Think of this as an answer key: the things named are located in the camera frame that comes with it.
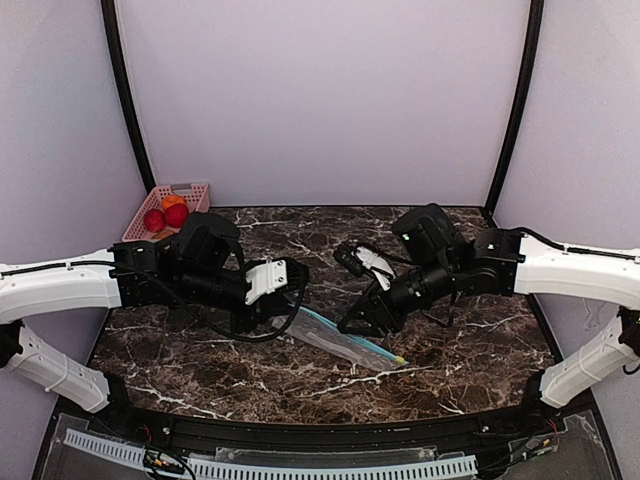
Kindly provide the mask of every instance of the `marble table surface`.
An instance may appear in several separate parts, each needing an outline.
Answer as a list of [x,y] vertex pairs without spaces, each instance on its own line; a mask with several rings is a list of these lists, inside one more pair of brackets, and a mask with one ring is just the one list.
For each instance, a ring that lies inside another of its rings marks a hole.
[[[247,259],[291,256],[310,268],[305,304],[340,319],[368,284],[332,258],[346,240],[404,254],[390,233],[407,207],[216,208],[242,231]],[[475,208],[448,213],[472,238]],[[447,302],[429,312],[444,319]],[[200,314],[228,327],[224,312]],[[522,296],[462,298],[454,326],[420,314],[379,340],[410,364],[379,374],[288,335],[265,344],[223,339],[184,311],[153,306],[112,313],[91,366],[122,376],[136,406],[182,415],[276,423],[370,423],[434,418],[519,403],[526,379],[553,363]]]

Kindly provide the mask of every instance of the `black cable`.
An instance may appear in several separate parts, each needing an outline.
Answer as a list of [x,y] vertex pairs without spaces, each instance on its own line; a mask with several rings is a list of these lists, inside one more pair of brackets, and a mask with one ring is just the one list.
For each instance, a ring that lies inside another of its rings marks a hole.
[[[100,418],[96,417],[95,415],[93,416],[93,418],[104,427],[105,430],[107,430],[111,435],[113,435],[116,438],[124,438],[125,440],[131,440],[130,438],[125,437],[124,435],[115,432],[111,427],[109,427],[109,425],[107,425],[105,422],[103,422],[102,420],[100,420]],[[179,455],[173,454],[167,450],[165,450],[164,448],[160,448],[160,447],[156,447],[154,445],[151,445],[148,442],[140,442],[138,440],[131,440],[135,443],[139,443],[142,446],[144,446],[144,448],[146,450],[156,450],[158,452],[160,452],[162,455],[166,455],[167,457],[175,460],[176,462],[178,462],[180,464],[180,466],[182,466],[182,468],[185,469],[185,471],[187,473],[189,473],[189,475],[191,476],[192,480],[197,480],[196,474],[193,472],[193,470],[191,469],[191,467],[187,464],[187,462],[185,462],[182,458],[180,458]]]
[[627,370],[627,366],[624,365],[622,367],[622,371],[627,374],[627,375],[635,375],[636,373],[638,373],[640,371],[640,363],[638,364],[638,366],[636,368],[634,368],[633,370]]
[[383,275],[384,277],[387,277],[389,280],[393,280],[395,277],[390,274],[389,272],[385,272],[384,270],[382,270],[381,268],[378,267],[371,267],[370,268],[371,271],[373,272],[378,272],[379,274]]
[[538,232],[536,232],[534,230],[531,230],[530,228],[517,227],[517,228],[512,228],[511,231],[520,232],[520,233],[526,233],[527,235],[531,235],[536,240],[544,243],[545,245],[547,245],[547,246],[549,246],[551,248],[555,248],[556,250],[564,250],[564,245],[562,245],[561,243],[556,243],[553,240],[550,240],[547,237],[539,234]]
[[384,252],[380,250],[378,247],[376,247],[375,245],[372,245],[370,243],[358,242],[356,244],[356,248],[358,247],[364,247],[368,250],[371,250],[373,253],[377,253],[382,258],[386,258],[387,260],[391,260],[392,262],[415,266],[415,264],[411,260],[407,260],[406,258],[398,257],[396,255],[392,255],[390,253]]
[[491,472],[491,473],[503,472],[503,471],[506,471],[508,468],[513,467],[514,465],[524,462],[525,460],[528,460],[528,459],[525,459],[524,457],[519,457],[517,460],[514,460],[511,463],[507,463],[506,465],[503,465],[501,467],[485,468],[483,470],[479,470],[478,472]]
[[[154,275],[151,275],[148,272],[145,272],[144,270],[141,270],[141,269],[136,268],[136,267],[132,267],[131,265],[127,265],[126,263],[110,262],[110,261],[106,261],[106,260],[79,260],[79,261],[69,262],[69,263],[57,262],[57,263],[48,263],[48,264],[45,264],[45,265],[38,265],[36,267],[21,268],[21,269],[16,269],[16,270],[7,270],[5,272],[0,272],[0,275],[2,275],[2,276],[20,275],[20,274],[24,274],[24,273],[39,272],[39,271],[42,271],[42,270],[49,270],[49,269],[53,269],[53,268],[65,268],[65,267],[67,267],[67,265],[69,267],[79,267],[79,266],[89,266],[89,265],[102,265],[102,266],[107,266],[107,267],[119,268],[121,270],[132,272],[132,273],[135,273],[137,275],[140,275],[140,276],[144,277],[145,279],[147,279],[148,281],[150,281],[151,283],[154,283],[155,285],[160,287],[162,290],[164,290],[173,300],[175,300],[181,307],[183,307],[187,311],[187,313],[194,320],[196,320],[196,321],[200,320],[200,317],[191,309],[189,304],[180,295],[178,295],[171,287],[169,287],[164,281],[160,280],[159,278],[157,278]],[[262,342],[268,342],[270,340],[278,338],[293,323],[296,315],[298,314],[298,311],[300,310],[300,306],[302,305],[302,300],[303,300],[304,293],[305,293],[305,290],[306,290],[306,287],[307,287],[307,282],[305,280],[306,272],[304,271],[304,268],[302,267],[302,265],[300,265],[297,262],[295,263],[295,266],[298,268],[298,271],[300,273],[300,281],[302,283],[301,283],[300,289],[298,290],[298,296],[296,298],[296,303],[293,306],[293,310],[291,311],[291,313],[287,317],[287,320],[285,321],[285,323],[280,328],[278,328],[276,331],[274,331],[274,332],[272,332],[272,333],[270,333],[268,335],[262,335],[262,336],[259,336],[259,337],[247,337],[245,335],[238,335],[238,334],[235,334],[233,332],[228,332],[228,331],[218,327],[216,324],[210,322],[209,320],[205,319],[205,321],[206,321],[207,325],[209,326],[209,328],[211,328],[211,330],[213,330],[214,332],[218,333],[219,335],[222,335],[224,337],[230,338],[232,340],[237,340],[239,342],[262,343]]]
[[161,480],[160,474],[158,473],[158,469],[155,467],[155,465],[153,465],[153,463],[149,465],[149,468],[151,469],[152,474],[149,475],[149,472],[144,472],[147,474],[147,477],[153,478],[153,480]]
[[436,317],[433,317],[431,315],[429,315],[427,312],[425,312],[424,310],[420,310],[420,313],[422,314],[422,316],[424,318],[426,318],[428,321],[430,321],[431,323],[435,323],[436,325],[438,325],[439,327],[442,328],[449,328],[452,324],[453,324],[453,317],[449,316],[449,320],[447,323],[444,323],[441,320],[438,320]]
[[516,438],[522,438],[522,431],[515,433],[493,433],[493,432],[474,432],[477,437],[482,438],[510,438],[515,440]]
[[[535,437],[535,436],[536,436],[535,432],[532,433],[531,436],[529,438],[527,438],[526,440],[523,440],[522,443],[520,443],[520,445],[518,445],[517,448],[514,448],[507,455],[505,455],[504,457],[500,458],[499,460],[496,460],[493,463],[490,463],[489,465],[485,465],[482,468],[478,467],[478,471],[482,472],[484,470],[491,470],[492,469],[491,467],[495,467],[496,465],[501,464],[505,460],[509,460],[511,457],[514,457],[516,454],[520,454],[521,451],[527,446],[527,443],[529,443],[533,439],[533,437]],[[493,470],[502,469],[502,468],[508,468],[508,467],[500,466],[500,467],[494,468]]]
[[526,227],[512,228],[511,231],[520,232],[520,233],[526,233],[527,235],[531,235],[536,240],[544,243],[545,245],[547,245],[547,246],[549,246],[551,248],[555,248],[556,250],[562,250],[563,252],[567,252],[567,253],[577,253],[579,255],[597,255],[597,256],[600,256],[600,257],[619,258],[621,260],[635,260],[636,259],[635,256],[626,255],[624,253],[606,252],[606,251],[603,251],[603,250],[593,250],[591,248],[584,248],[584,247],[565,247],[561,243],[554,242],[553,240],[548,239],[547,237],[541,235],[540,233],[538,233],[538,232],[536,232],[534,230],[531,230],[530,228],[526,228]]

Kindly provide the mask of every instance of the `plastic basket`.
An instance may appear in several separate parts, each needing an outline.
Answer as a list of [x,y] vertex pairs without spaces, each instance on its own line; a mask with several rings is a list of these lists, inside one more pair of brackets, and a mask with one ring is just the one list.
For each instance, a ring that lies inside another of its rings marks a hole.
[[[208,183],[185,183],[178,185],[161,185],[151,190],[122,237],[123,242],[152,240],[155,234],[144,226],[144,216],[149,210],[162,210],[162,200],[169,195],[182,195],[187,201],[189,212],[206,212],[211,206]],[[179,228],[167,226],[167,230],[178,232]]]

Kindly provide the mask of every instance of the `ziploc bag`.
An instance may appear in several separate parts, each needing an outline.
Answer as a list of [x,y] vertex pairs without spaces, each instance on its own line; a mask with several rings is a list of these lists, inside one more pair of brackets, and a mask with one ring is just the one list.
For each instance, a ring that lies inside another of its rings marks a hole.
[[[283,324],[282,317],[273,319],[274,327],[279,328]],[[314,347],[349,360],[351,363],[378,372],[394,370],[407,364],[404,358],[388,352],[375,343],[357,335],[340,333],[335,323],[305,307],[300,307],[295,320],[286,333]]]

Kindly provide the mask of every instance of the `white cable clip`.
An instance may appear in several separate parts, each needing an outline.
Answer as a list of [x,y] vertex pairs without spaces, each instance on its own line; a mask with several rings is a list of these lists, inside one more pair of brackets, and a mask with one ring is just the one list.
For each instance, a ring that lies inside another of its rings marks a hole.
[[48,387],[44,388],[44,391],[47,393],[49,393],[51,390],[53,390],[62,382],[64,382],[69,376],[69,357],[67,357],[65,354],[62,354],[62,356],[64,357],[64,374],[62,375],[62,377],[60,377],[60,379],[57,382],[54,382],[52,385],[49,385]]
[[247,282],[251,289],[247,292],[245,305],[252,305],[262,295],[269,295],[278,288],[282,288],[289,283],[287,278],[287,263],[284,260],[256,265],[247,272]]
[[389,265],[389,262],[387,262],[376,252],[362,246],[356,249],[355,257],[360,260],[364,268],[366,268],[367,270],[373,270],[373,274],[375,275],[378,283],[380,283],[380,286],[383,290],[386,291],[391,288],[391,280],[388,278],[388,276],[394,278],[395,273],[393,272],[391,265]]

